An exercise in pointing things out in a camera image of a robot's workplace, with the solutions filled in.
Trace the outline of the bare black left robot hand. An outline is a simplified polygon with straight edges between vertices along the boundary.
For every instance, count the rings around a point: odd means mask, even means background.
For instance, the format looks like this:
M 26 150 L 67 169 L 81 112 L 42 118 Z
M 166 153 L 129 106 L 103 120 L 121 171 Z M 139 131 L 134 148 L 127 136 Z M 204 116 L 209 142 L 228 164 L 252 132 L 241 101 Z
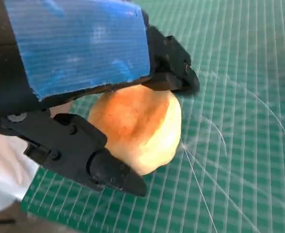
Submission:
M 107 137 L 75 114 L 50 108 L 142 84 L 196 94 L 191 57 L 174 36 L 121 0 L 0 0 L 0 134 L 28 145 L 44 168 L 96 191 L 145 196 L 142 177 L 105 147 Z

